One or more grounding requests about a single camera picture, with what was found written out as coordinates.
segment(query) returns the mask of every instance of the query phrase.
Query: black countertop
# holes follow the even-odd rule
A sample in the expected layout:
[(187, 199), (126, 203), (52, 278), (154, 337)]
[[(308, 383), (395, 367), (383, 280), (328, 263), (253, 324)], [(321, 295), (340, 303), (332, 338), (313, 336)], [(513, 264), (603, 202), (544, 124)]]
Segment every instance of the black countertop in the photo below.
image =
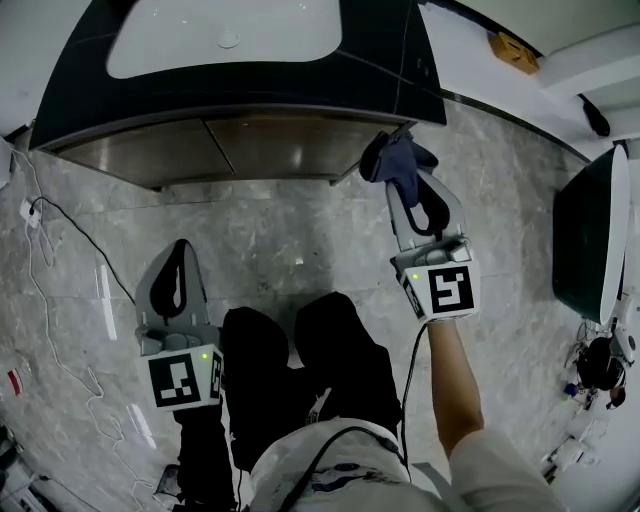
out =
[(128, 127), (247, 106), (446, 124), (415, 0), (341, 0), (342, 42), (319, 60), (211, 64), (115, 79), (106, 62), (132, 4), (93, 0), (87, 8), (47, 85), (31, 149), (56, 149)]

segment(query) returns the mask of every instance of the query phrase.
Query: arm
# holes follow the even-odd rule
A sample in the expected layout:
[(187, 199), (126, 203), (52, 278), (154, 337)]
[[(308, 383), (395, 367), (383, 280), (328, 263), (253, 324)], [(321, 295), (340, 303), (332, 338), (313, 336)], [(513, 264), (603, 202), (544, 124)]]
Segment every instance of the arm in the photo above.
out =
[(427, 326), (438, 437), (447, 458), (468, 434), (484, 428), (480, 392), (453, 321)]

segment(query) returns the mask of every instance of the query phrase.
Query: black pants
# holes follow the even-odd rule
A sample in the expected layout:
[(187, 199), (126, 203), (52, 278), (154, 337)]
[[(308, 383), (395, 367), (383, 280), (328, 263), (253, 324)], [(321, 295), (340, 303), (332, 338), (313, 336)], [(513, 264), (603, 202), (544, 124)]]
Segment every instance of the black pants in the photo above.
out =
[[(303, 427), (317, 397), (329, 387), (320, 420), (362, 419), (396, 433), (401, 408), (389, 354), (371, 339), (348, 297), (332, 293), (302, 308), (294, 341), (304, 364), (296, 370), (287, 367), (287, 338), (273, 320), (250, 308), (231, 310), (225, 317), (222, 345), (231, 451), (241, 470), (251, 471), (269, 445)], [(183, 423), (183, 448), (186, 428)], [(211, 464), (218, 459), (224, 457), (211, 458)], [(229, 485), (221, 479), (227, 471)], [(212, 474), (229, 495), (228, 465), (221, 463)], [(228, 498), (222, 501), (231, 503)]]

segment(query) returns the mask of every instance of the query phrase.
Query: wooden block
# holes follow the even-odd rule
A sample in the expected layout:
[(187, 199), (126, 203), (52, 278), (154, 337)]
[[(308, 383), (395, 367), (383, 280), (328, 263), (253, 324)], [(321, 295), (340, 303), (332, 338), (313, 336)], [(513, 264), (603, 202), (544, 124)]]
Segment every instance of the wooden block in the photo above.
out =
[(531, 75), (538, 71), (539, 66), (535, 55), (518, 41), (504, 32), (498, 32), (489, 37), (489, 44), (496, 57), (508, 62), (512, 66)]

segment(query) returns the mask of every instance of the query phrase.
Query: black cable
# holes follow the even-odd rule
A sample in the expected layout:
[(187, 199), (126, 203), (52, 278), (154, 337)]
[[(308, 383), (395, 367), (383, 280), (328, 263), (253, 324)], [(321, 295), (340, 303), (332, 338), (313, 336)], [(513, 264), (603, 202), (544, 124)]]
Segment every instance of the black cable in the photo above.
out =
[(307, 468), (307, 470), (304, 472), (300, 480), (298, 480), (298, 483), (296, 483), (293, 490), (289, 494), (287, 494), (278, 512), (288, 512), (291, 509), (291, 507), (295, 505), (296, 501), (298, 501), (298, 498), (300, 498), (300, 496), (302, 495), (304, 488), (307, 486), (307, 483), (309, 483), (309, 480), (311, 480), (311, 476), (313, 475), (313, 472), (315, 471), (316, 466), (320, 462), (320, 459), (322, 459), (326, 451), (335, 441), (337, 441), (343, 435), (348, 434), (349, 432), (364, 432), (365, 434), (370, 435), (376, 441), (378, 441), (383, 448), (389, 450), (392, 453), (395, 453), (400, 459), (400, 461), (402, 461), (402, 455), (400, 455), (400, 450), (398, 450), (398, 447), (396, 446), (396, 444), (390, 439), (387, 439), (386, 437), (376, 434), (375, 432), (372, 432), (368, 428), (364, 428), (364, 427), (358, 427), (354, 425), (351, 427), (343, 428), (339, 432), (335, 433), (332, 437), (330, 437), (329, 440), (326, 443), (324, 443), (324, 445), (322, 445), (322, 448), (320, 448), (320, 451), (318, 451), (318, 453), (314, 457), (311, 464), (309, 464), (309, 467)]
[(113, 274), (113, 277), (115, 278), (116, 282), (118, 283), (118, 285), (120, 286), (120, 288), (122, 288), (122, 291), (127, 295), (127, 297), (129, 298), (129, 300), (131, 301), (131, 303), (135, 306), (136, 302), (135, 300), (133, 300), (132, 295), (129, 293), (129, 291), (125, 288), (124, 284), (122, 284), (122, 281), (120, 280), (120, 278), (118, 277), (118, 274), (116, 273), (115, 269), (113, 268), (113, 265), (111, 265), (111, 262), (109, 261), (109, 258), (107, 257), (107, 255), (104, 253), (104, 251), (102, 249), (100, 249), (100, 247), (98, 247), (98, 244), (96, 244), (93, 239), (87, 234), (87, 232), (85, 230), (83, 230), (80, 226), (78, 226), (78, 224), (76, 223), (76, 221), (74, 221), (69, 215), (67, 215), (67, 213), (60, 207), (58, 206), (56, 203), (54, 203), (53, 201), (51, 201), (50, 199), (44, 197), (44, 196), (40, 196), (37, 197), (32, 203), (31, 203), (31, 208), (29, 209), (29, 215), (33, 215), (34, 211), (35, 211), (35, 205), (38, 201), (44, 201), (46, 203), (49, 203), (51, 206), (53, 206), (54, 208), (56, 208), (63, 216), (65, 219), (67, 219), (69, 222), (71, 222), (71, 224), (73, 225), (74, 228), (76, 228), (82, 235), (84, 235), (84, 237), (89, 240), (89, 243), (91, 245), (93, 245), (93, 247), (96, 249), (96, 251), (98, 251), (102, 257), (104, 258), (104, 261), (107, 263), (107, 266), (109, 267), (109, 269), (111, 269), (111, 273)]
[(411, 354), (411, 363), (409, 365), (409, 375), (407, 376), (407, 385), (404, 388), (404, 396), (402, 397), (402, 420), (400, 423), (400, 439), (402, 441), (402, 453), (404, 455), (404, 465), (409, 473), (409, 481), (411, 481), (411, 471), (409, 471), (409, 453), (407, 451), (407, 399), (409, 398), (409, 388), (411, 387), (411, 379), (413, 378), (413, 369), (416, 366), (416, 357), (418, 356), (418, 348), (420, 348), (420, 339), (424, 330), (427, 328), (425, 323), (418, 331), (416, 342), (413, 345), (413, 354)]
[(240, 479), (238, 480), (238, 512), (241, 512), (242, 510), (242, 496), (240, 496), (240, 486), (242, 485), (242, 473), (243, 471), (240, 470)]

